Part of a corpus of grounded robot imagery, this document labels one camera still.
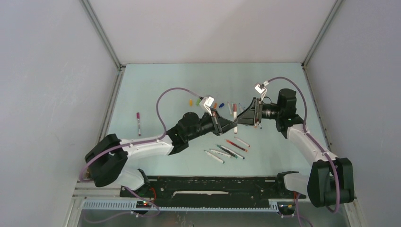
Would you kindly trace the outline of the maroon pen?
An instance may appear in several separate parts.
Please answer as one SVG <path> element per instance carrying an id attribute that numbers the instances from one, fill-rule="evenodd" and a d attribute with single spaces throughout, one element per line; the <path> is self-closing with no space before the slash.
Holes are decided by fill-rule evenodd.
<path id="1" fill-rule="evenodd" d="M 234 120 L 234 122 L 236 122 L 236 120 L 237 120 L 237 105 L 236 104 L 233 104 L 233 120 Z M 237 134 L 237 133 L 238 133 L 238 127 L 235 126 L 234 134 Z"/>

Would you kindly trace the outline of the orange red gel pen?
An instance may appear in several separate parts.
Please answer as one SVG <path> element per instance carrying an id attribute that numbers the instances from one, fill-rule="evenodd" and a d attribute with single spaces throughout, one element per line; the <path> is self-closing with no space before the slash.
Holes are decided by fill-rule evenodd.
<path id="1" fill-rule="evenodd" d="M 242 151 L 244 151 L 244 152 L 248 152 L 247 149 L 245 149 L 245 148 L 243 148 L 243 147 L 237 145 L 236 143 L 234 143 L 234 142 L 232 142 L 232 141 L 230 141 L 230 140 L 226 140 L 226 142 L 227 142 L 228 144 L 230 144 L 230 145 L 236 147 L 236 148 L 239 149 L 239 150 L 242 150 Z"/>

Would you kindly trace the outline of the grey cap marker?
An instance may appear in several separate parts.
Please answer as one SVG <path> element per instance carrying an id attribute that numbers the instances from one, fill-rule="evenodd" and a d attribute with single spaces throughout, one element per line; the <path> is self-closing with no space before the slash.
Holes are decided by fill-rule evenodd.
<path id="1" fill-rule="evenodd" d="M 218 151 L 218 150 L 214 150 L 214 149 L 209 149 L 211 152 L 213 152 L 213 153 L 216 153 L 216 154 L 220 154 L 220 155 L 223 155 L 223 156 L 226 156 L 226 157 L 231 157 L 231 155 L 230 154 L 228 154 L 228 153 L 224 153 L 224 152 L 221 152 L 221 151 Z"/>

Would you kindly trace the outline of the navy blue cap pen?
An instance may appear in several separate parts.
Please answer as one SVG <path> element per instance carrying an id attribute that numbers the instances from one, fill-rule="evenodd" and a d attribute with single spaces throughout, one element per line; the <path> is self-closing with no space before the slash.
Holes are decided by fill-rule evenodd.
<path id="1" fill-rule="evenodd" d="M 234 151 L 232 151 L 231 149 L 228 149 L 228 148 L 226 148 L 227 150 L 229 150 L 229 151 L 231 151 L 233 154 L 235 154 L 236 156 L 237 156 L 237 158 L 240 158 L 240 159 L 242 159 L 242 160 L 244 160 L 245 159 L 245 157 L 243 157 L 243 156 L 241 156 L 241 155 L 239 155 L 239 154 L 237 154 L 237 153 L 235 153 Z"/>

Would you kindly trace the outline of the green cap marker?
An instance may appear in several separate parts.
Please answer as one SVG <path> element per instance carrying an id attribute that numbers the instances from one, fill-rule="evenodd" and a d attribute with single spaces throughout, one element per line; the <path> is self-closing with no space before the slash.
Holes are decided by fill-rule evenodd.
<path id="1" fill-rule="evenodd" d="M 205 152 L 209 157 L 213 158 L 214 160 L 216 160 L 216 161 L 218 161 L 218 162 L 220 162 L 220 163 L 222 163 L 222 164 L 225 163 L 224 160 L 222 160 L 222 159 L 220 159 L 219 157 L 213 155 L 213 154 L 210 153 L 209 151 L 206 151 L 206 150 L 205 150 L 204 152 Z"/>

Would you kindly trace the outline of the purple pen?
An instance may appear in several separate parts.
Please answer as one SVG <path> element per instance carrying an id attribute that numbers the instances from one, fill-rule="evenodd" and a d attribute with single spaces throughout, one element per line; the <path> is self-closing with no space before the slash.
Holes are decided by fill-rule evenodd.
<path id="1" fill-rule="evenodd" d="M 140 126 L 140 113 L 136 113 L 136 119 L 137 119 L 137 127 L 138 127 L 138 136 L 141 136 L 141 126 Z"/>

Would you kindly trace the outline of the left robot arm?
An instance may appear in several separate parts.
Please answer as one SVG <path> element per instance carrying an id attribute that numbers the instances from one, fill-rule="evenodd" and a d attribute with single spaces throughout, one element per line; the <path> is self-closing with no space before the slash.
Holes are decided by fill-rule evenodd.
<path id="1" fill-rule="evenodd" d="M 199 117 L 187 112 L 171 129 L 159 137 L 141 140 L 119 139 L 109 134 L 98 142 L 85 156 L 91 179 L 96 187 L 112 183 L 128 187 L 138 197 L 149 192 L 149 183 L 143 170 L 134 162 L 153 156 L 169 156 L 187 149 L 189 142 L 208 133 L 220 136 L 237 126 L 217 111 Z"/>

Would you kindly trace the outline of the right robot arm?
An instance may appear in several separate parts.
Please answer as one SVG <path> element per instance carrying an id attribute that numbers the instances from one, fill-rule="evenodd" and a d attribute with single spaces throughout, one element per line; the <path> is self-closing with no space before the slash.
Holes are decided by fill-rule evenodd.
<path id="1" fill-rule="evenodd" d="M 278 174 L 275 192 L 286 198 L 295 192 L 306 195 L 315 207 L 337 206 L 355 199 L 353 166 L 348 158 L 339 158 L 324 148 L 308 130 L 305 120 L 296 113 L 296 91 L 281 89 L 276 103 L 266 104 L 253 98 L 251 104 L 235 120 L 256 126 L 263 119 L 274 120 L 276 129 L 291 141 L 311 167 L 308 176 L 296 171 Z"/>

